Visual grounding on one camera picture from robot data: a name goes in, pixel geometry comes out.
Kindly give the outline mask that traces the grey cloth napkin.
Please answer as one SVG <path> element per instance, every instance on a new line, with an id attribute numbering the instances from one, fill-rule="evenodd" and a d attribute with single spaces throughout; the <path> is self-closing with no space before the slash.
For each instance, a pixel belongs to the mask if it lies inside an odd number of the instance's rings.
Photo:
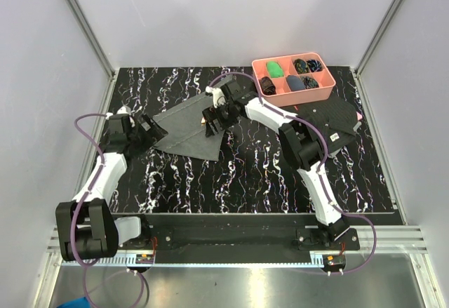
<path id="1" fill-rule="evenodd" d="M 200 93 L 153 117 L 168 132 L 154 148 L 200 160 L 217 161 L 224 132 L 206 137 L 202 111 L 213 105 L 213 98 Z"/>

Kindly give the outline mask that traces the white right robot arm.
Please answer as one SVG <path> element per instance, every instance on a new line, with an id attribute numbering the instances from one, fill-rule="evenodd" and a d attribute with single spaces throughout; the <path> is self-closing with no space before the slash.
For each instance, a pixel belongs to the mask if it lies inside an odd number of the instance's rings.
<path id="1" fill-rule="evenodd" d="M 319 243 L 330 250 L 340 245 L 349 224 L 328 181 L 325 169 L 328 148 L 319 130 L 294 113 L 262 99 L 255 91 L 244 91 L 236 81 L 219 88 L 208 86 L 206 95 L 213 99 L 213 105 L 203 110 L 206 136 L 233 126 L 241 117 L 274 131 L 285 160 L 300 174 L 309 192 L 320 228 Z"/>

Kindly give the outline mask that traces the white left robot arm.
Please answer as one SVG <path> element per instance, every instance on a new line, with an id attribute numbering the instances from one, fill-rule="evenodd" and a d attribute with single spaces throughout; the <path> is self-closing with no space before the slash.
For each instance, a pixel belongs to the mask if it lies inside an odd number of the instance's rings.
<path id="1" fill-rule="evenodd" d="M 150 244 L 152 233 L 142 226 L 142 220 L 135 216 L 115 219 L 109 201 L 132 160 L 168 134 L 150 116 L 133 116 L 127 106 L 104 117 L 108 140 L 104 145 L 93 143 L 98 156 L 90 176 L 71 201 L 55 209 L 62 258 L 83 267 L 114 257 L 127 241 L 137 249 Z"/>

